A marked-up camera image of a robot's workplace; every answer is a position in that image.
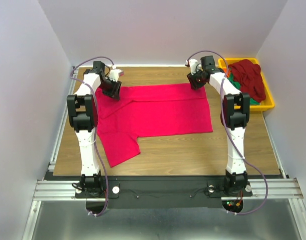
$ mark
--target wire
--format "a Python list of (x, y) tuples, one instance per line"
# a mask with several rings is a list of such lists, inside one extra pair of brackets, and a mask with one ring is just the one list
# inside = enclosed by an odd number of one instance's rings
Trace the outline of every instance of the wire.
[(201, 63), (197, 64), (195, 67), (195, 72), (197, 72), (198, 65), (202, 65)]
[(189, 59), (191, 59), (191, 57), (193, 57), (194, 55), (196, 54), (199, 54), (199, 53), (204, 53), (204, 52), (209, 52), (209, 53), (213, 53), (213, 54), (216, 54), (218, 55), (224, 62), (225, 62), (225, 65), (226, 65), (226, 72), (224, 74), (224, 77), (222, 79), (222, 83), (221, 83), (221, 89), (220, 89), (220, 97), (221, 97), (221, 115), (222, 115), (222, 120), (223, 120), (223, 125), (224, 125), (224, 129), (225, 129), (225, 132), (227, 134), (227, 137), (229, 138), (230, 142), (232, 143), (232, 145), (234, 146), (236, 152), (238, 153), (238, 155), (243, 159), (244, 163), (246, 163), (247, 165), (251, 166), (252, 168), (254, 168), (257, 172), (259, 172), (259, 174), (262, 176), (264, 182), (265, 182), (265, 186), (266, 186), (266, 193), (265, 193), (265, 197), (264, 197), (264, 200), (262, 201), (262, 203), (255, 209), (251, 210), (251, 211), (247, 211), (247, 212), (228, 212), (228, 213), (233, 213), (235, 215), (247, 215), (247, 214), (251, 214), (251, 213), (254, 213), (256, 212), (257, 210), (259, 210), (267, 201), (267, 197), (268, 197), (268, 183), (267, 183), (267, 179), (265, 178), (264, 174), (259, 170), (259, 168), (257, 168), (256, 166), (254, 166), (253, 164), (251, 164), (250, 162), (246, 161), (245, 157), (242, 155), (242, 153), (239, 151), (239, 149), (237, 148), (237, 146), (235, 145), (232, 137), (230, 136), (229, 132), (228, 132), (228, 127), (226, 126), (226, 122), (225, 122), (225, 118), (224, 118), (224, 111), (223, 111), (223, 100), (224, 100), (224, 93), (223, 93), (223, 86), (224, 86), (224, 81), (227, 77), (227, 74), (228, 74), (228, 71), (229, 71), (229, 68), (228, 68), (228, 64), (226, 62), (226, 60), (220, 55), (218, 54), (217, 52), (215, 51), (210, 51), (210, 50), (201, 50), (201, 51), (198, 51), (192, 55), (190, 55), (188, 58), (187, 58), (187, 62), (189, 62)]
[[(73, 76), (73, 75), (74, 75), (74, 71), (75, 71), (77, 68), (79, 68), (79, 67), (82, 66), (83, 64), (85, 64), (85, 63), (87, 63), (87, 62), (89, 62), (89, 61), (95, 60), (95, 59), (107, 59), (107, 60), (109, 60), (109, 61), (112, 63), (112, 65), (114, 65), (114, 62), (113, 62), (110, 58), (107, 58), (107, 57), (105, 57), (105, 56), (93, 57), (93, 58), (90, 58), (90, 59), (88, 59), (88, 60), (86, 60), (86, 61), (84, 61), (84, 62), (78, 64), (77, 66), (75, 66), (75, 67), (73, 68), (73, 70), (71, 71), (69, 77), (70, 77), (72, 80), (75, 80), (75, 81), (77, 81), (77, 82), (80, 82), (80, 83), (82, 83), (82, 84), (88, 86), (88, 88), (91, 90), (91, 93), (92, 93), (92, 95), (93, 95), (93, 98), (94, 98), (94, 101), (95, 101), (95, 106), (96, 106), (96, 109), (97, 109), (97, 112), (98, 112), (99, 108), (98, 108), (98, 104), (97, 104), (97, 99), (96, 99), (95, 92), (94, 92), (94, 90), (92, 89), (92, 87), (91, 87), (89, 84), (85, 83), (84, 81), (79, 80), (79, 79), (77, 79), (77, 78), (74, 78), (74, 76)], [(95, 147), (95, 151), (96, 151), (96, 153), (97, 153), (97, 156), (98, 156), (98, 158), (99, 158), (99, 160), (100, 160), (100, 162), (101, 162), (101, 164), (102, 164), (103, 170), (104, 170), (104, 176), (105, 176), (105, 182), (106, 182), (106, 189), (109, 189), (109, 188), (108, 188), (107, 171), (106, 171), (104, 162), (103, 162), (103, 160), (102, 160), (102, 158), (101, 158), (101, 155), (99, 154), (99, 151), (98, 151), (98, 148), (97, 148), (97, 145), (96, 145), (96, 133), (97, 133), (97, 126), (95, 127), (94, 147)], [(89, 212), (89, 214), (92, 215), (92, 216), (94, 216), (94, 217), (100, 216), (100, 215), (102, 215), (102, 214), (105, 212), (105, 210), (106, 210), (106, 208), (107, 208), (107, 205), (108, 205), (108, 191), (106, 192), (105, 204), (104, 204), (103, 210), (102, 210), (99, 214), (93, 214), (92, 212)]]
[(106, 65), (106, 64), (105, 64), (105, 67), (107, 67), (107, 68), (108, 68), (108, 73), (107, 73), (107, 74), (105, 74), (105, 76), (107, 77), (107, 76), (109, 75), (109, 73), (111, 72), (111, 68), (110, 68), (108, 65)]
[(78, 186), (78, 185), (77, 185), (76, 183), (74, 183), (74, 182), (72, 183), (72, 187), (75, 188), (75, 189), (77, 189), (77, 190), (81, 190), (81, 191), (83, 190), (80, 186)]
[(243, 200), (243, 192), (241, 191), (241, 194), (242, 194), (242, 197), (241, 199), (239, 200), (238, 204), (241, 204), (242, 200)]

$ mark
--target red cloth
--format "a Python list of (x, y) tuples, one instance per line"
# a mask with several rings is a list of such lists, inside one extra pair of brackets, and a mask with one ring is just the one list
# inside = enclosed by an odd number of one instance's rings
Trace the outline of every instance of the red cloth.
[(241, 84), (241, 92), (248, 93), (251, 98), (259, 103), (266, 99), (261, 67), (258, 64), (253, 64), (248, 59), (243, 59), (230, 64), (228, 67), (231, 68), (234, 81)]
[(123, 86), (120, 101), (98, 89), (96, 99), (97, 134), (111, 167), (140, 153), (138, 137), (213, 131), (205, 89), (191, 90), (188, 83)]

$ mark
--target screw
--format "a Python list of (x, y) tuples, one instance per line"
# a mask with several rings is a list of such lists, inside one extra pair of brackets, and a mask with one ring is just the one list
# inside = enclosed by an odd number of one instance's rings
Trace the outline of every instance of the screw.
[(208, 192), (210, 192), (211, 194), (215, 191), (215, 187), (213, 185), (209, 185), (208, 186)]

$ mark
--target white wall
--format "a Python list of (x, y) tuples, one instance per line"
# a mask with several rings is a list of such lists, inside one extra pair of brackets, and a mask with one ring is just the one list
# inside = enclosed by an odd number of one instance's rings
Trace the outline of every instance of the white wall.
[(276, 102), (268, 128), (306, 205), (306, 0), (287, 2), (257, 57)]
[(22, 237), (60, 123), (69, 69), (37, 0), (0, 1), (0, 240)]
[(184, 64), (198, 50), (254, 57), (287, 0), (39, 0), (73, 64)]

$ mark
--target metal frame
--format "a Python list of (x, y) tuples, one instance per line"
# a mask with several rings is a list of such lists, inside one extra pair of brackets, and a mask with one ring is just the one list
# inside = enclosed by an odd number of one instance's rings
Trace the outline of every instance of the metal frame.
[[(73, 74), (73, 77), (76, 78), (77, 74), (78, 74), (78, 70), (75, 70), (75, 72)], [(72, 82), (71, 82), (71, 84), (69, 86), (68, 94), (72, 94), (73, 93), (74, 87), (75, 87), (75, 81), (72, 80)], [(50, 158), (50, 161), (49, 161), (50, 164), (51, 163), (55, 164), (55, 162), (56, 162), (59, 146), (61, 144), (61, 140), (62, 140), (62, 136), (63, 136), (63, 132), (64, 132), (64, 127), (65, 127), (66, 119), (67, 119), (67, 107), (65, 105), (65, 109), (63, 111), (63, 116), (62, 116), (62, 119), (61, 119), (61, 124), (60, 124), (58, 132), (57, 132), (54, 148), (53, 148), (52, 155), (51, 155), (51, 158)]]
[[(77, 77), (78, 69), (74, 72), (74, 77)], [(68, 94), (72, 94), (74, 91), (75, 82), (72, 81)], [(54, 148), (52, 151), (51, 159), (49, 161), (48, 170), (54, 171), (59, 146), (61, 143), (65, 123), (67, 118), (67, 109), (65, 108), (62, 121), (57, 133)], [(281, 170), (284, 178), (282, 179), (268, 179), (269, 184), (269, 199), (289, 199), (291, 209), (298, 227), (300, 236), (303, 240), (306, 240), (306, 208), (303, 201), (303, 195), (300, 190), (300, 186), (295, 178), (287, 178), (287, 174), (280, 161), (279, 154), (275, 147), (275, 143), (272, 139), (271, 133), (267, 128), (265, 116), (263, 115), (264, 123), (268, 132), (269, 139), (277, 160), (277, 164)], [(38, 181), (33, 196), (33, 201), (29, 216), (26, 222), (23, 240), (30, 240), (33, 237), (34, 229), (38, 219), (38, 213), (42, 201), (85, 201), (85, 199), (75, 198), (75, 189), (71, 186), (74, 181)], [(265, 183), (262, 179), (250, 179), (252, 186), (253, 196), (244, 197), (245, 199), (263, 199), (265, 196)], [(230, 200), (229, 197), (223, 197), (222, 200)], [(88, 199), (88, 201), (105, 201), (104, 198)]]
[[(76, 181), (38, 181), (33, 201), (85, 201), (75, 198), (72, 183)], [(262, 179), (250, 179), (253, 196), (243, 199), (263, 199), (266, 193), (265, 182)], [(302, 199), (302, 191), (296, 179), (267, 179), (268, 199)], [(236, 197), (222, 197), (222, 200), (234, 200)], [(88, 201), (105, 201), (104, 198), (89, 198)]]

